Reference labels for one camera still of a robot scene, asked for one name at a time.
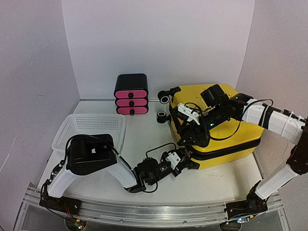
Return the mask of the yellow Pikachu hard-shell suitcase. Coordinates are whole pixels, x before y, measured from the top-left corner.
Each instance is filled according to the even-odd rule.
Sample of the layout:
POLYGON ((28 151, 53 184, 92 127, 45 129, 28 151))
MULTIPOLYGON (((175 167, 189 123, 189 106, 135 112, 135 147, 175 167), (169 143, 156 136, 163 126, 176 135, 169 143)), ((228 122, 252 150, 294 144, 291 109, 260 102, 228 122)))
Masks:
MULTIPOLYGON (((168 104, 175 93, 175 87, 169 90, 162 90, 157 97, 162 104, 168 104)), ((225 106, 231 103, 239 103, 241 105, 241 115, 244 111, 246 96, 238 93, 228 84, 214 84, 202 93, 203 99, 209 100, 210 104, 225 106)), ((231 119, 218 125, 211 130, 203 130, 200 126, 199 116, 202 115, 200 110, 193 110, 184 104, 178 104, 178 113, 185 114, 189 117, 192 130, 200 130, 209 137, 209 145, 207 147, 199 146, 179 146, 193 151, 191 160, 200 164, 199 169, 221 165, 230 161, 234 161, 250 155, 253 150, 260 144, 261 136, 264 131, 258 125, 249 124, 243 121, 231 119)), ((169 112, 157 113, 157 121, 159 123, 170 122, 176 140, 180 139, 180 135, 176 132, 175 124, 169 112)))

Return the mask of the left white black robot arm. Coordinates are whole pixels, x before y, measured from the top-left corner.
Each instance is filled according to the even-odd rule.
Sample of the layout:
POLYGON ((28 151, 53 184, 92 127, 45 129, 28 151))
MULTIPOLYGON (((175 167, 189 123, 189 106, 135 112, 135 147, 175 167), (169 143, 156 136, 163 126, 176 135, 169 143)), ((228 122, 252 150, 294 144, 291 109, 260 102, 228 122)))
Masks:
POLYGON ((115 148, 110 134, 79 134, 69 138, 64 148, 64 158, 51 171, 40 190, 40 206, 71 215, 79 213, 81 201, 64 196, 64 192, 77 178, 105 170, 128 193, 149 193, 147 186, 183 169, 198 169, 191 160, 192 152, 181 147, 164 152, 159 161, 146 157, 132 168, 115 148))

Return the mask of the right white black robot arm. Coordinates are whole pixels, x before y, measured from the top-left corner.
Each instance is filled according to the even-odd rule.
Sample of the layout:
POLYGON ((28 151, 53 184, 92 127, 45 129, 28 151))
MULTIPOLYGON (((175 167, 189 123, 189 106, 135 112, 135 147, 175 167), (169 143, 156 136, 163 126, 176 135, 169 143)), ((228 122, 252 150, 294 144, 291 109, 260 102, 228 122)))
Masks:
POLYGON ((224 140, 212 137, 210 131, 231 119, 264 128, 294 144, 285 163, 257 182, 245 200, 227 203, 225 209, 229 220, 244 219, 267 211, 267 200, 273 192, 308 171, 307 119, 242 93, 229 98, 226 94, 207 96, 204 92, 202 97, 211 108, 207 112, 202 112, 198 106, 190 108, 182 103, 170 110, 180 136, 179 146, 191 150, 193 146, 206 145, 211 140, 224 140))

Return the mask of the black pink drawer organizer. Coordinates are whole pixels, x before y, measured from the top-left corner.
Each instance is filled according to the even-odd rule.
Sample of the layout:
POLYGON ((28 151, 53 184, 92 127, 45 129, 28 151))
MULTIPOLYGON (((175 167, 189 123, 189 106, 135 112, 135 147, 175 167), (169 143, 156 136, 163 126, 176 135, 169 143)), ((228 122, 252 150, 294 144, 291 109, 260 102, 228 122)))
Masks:
POLYGON ((116 112, 132 116, 148 113, 148 94, 145 74, 119 75, 114 90, 116 112))

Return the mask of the white perforated plastic basket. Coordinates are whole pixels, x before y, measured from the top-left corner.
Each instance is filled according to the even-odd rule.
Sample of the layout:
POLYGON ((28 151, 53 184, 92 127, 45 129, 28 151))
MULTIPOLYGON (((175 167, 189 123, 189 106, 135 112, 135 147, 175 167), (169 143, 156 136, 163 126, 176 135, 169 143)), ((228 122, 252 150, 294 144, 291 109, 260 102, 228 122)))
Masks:
POLYGON ((52 149, 64 153, 69 138, 79 135, 110 134, 118 152, 122 151, 126 132, 126 119, 118 114, 70 114, 62 122, 53 142, 52 149))

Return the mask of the small green circuit board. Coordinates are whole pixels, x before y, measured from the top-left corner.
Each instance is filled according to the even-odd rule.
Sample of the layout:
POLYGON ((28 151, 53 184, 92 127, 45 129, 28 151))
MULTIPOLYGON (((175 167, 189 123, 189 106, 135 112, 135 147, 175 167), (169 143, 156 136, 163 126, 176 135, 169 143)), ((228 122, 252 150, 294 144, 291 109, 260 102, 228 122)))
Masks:
POLYGON ((69 222, 67 224, 67 228, 70 230, 70 231, 83 231, 85 229, 85 223, 84 222, 81 222, 81 221, 76 221, 76 222, 69 222))

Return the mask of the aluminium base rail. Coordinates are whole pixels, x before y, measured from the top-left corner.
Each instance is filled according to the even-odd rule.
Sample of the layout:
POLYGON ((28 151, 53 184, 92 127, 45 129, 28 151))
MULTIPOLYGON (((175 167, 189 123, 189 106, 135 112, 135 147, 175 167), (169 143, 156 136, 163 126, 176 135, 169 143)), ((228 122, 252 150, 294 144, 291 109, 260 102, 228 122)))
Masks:
MULTIPOLYGON (((65 230, 72 223, 64 212, 58 215, 40 206, 40 191, 29 185, 16 218, 15 231, 65 230)), ((221 223, 244 223, 253 230, 262 227, 276 227, 279 230, 289 230, 280 195, 274 193, 267 202, 268 210, 254 218, 229 217, 226 204, 207 203, 193 205, 134 205, 93 200, 81 200, 73 206, 74 217, 86 224, 85 230, 91 225, 103 224, 119 227, 149 228, 149 229, 179 229, 190 227, 206 227, 221 223)))

